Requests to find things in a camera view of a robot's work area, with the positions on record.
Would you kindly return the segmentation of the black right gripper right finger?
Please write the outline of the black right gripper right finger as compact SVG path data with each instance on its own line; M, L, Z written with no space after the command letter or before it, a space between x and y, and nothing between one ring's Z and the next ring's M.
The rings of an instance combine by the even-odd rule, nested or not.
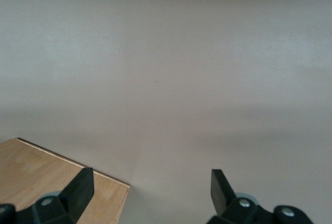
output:
M211 199L216 210L208 223L312 223L302 210L278 205L269 212L248 194L236 194L222 170L211 171Z

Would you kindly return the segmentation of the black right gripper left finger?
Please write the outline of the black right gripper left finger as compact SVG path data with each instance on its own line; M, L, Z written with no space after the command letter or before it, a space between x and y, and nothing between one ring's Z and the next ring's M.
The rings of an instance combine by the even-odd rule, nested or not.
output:
M46 193L21 211L1 204L1 223L77 223L93 195L93 168L86 167L62 191Z

